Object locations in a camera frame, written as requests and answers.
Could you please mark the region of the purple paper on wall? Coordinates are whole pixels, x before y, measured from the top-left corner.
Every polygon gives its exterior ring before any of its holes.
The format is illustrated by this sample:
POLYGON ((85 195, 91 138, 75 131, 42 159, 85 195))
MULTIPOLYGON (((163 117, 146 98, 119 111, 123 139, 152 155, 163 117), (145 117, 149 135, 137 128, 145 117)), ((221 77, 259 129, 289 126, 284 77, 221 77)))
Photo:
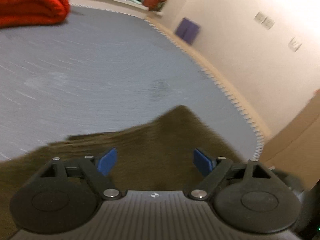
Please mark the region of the purple paper on wall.
POLYGON ((192 45, 200 32, 200 26, 188 18, 183 18, 175 30, 175 35, 189 45, 192 45))

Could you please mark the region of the red folded blanket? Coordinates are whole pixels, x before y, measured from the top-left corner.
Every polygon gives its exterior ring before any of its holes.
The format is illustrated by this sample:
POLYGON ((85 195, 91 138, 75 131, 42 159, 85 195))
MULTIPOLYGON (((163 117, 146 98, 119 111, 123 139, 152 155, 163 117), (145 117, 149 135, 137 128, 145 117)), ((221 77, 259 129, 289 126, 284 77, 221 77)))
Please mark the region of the red folded blanket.
POLYGON ((1 0, 1 28, 62 23, 68 0, 1 0))

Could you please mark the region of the white wall sticker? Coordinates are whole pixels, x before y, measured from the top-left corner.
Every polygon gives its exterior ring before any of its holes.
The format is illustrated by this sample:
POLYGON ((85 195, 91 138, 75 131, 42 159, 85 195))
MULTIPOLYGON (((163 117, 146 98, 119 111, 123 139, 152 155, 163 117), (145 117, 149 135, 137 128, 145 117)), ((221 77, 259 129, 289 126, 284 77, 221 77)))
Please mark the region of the white wall sticker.
POLYGON ((261 11, 255 15, 254 20, 267 30, 270 30, 275 23, 275 21, 272 18, 268 17, 261 11))

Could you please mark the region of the grey quilted mattress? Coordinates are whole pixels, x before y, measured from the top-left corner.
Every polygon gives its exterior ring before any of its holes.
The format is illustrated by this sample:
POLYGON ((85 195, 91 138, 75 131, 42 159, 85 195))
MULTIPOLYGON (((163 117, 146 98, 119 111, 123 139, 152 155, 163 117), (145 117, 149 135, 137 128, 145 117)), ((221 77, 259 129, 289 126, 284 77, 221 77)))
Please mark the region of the grey quilted mattress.
POLYGON ((236 152, 264 136, 224 83, 148 21, 74 5, 61 25, 1 30, 1 160, 185 105, 236 152))

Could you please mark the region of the brown corduroy pants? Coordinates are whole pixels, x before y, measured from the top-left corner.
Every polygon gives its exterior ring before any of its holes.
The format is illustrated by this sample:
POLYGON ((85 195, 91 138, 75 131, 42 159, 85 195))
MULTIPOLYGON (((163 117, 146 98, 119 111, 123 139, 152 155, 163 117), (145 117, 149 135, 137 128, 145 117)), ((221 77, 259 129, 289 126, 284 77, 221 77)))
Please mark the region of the brown corduroy pants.
POLYGON ((16 231, 9 202, 12 195, 53 157, 96 156, 109 148, 118 160, 111 179, 124 190, 188 190, 202 176, 192 162, 199 148, 211 157, 242 158, 186 106, 176 106, 143 125, 117 132, 75 135, 1 163, 1 239, 16 231))

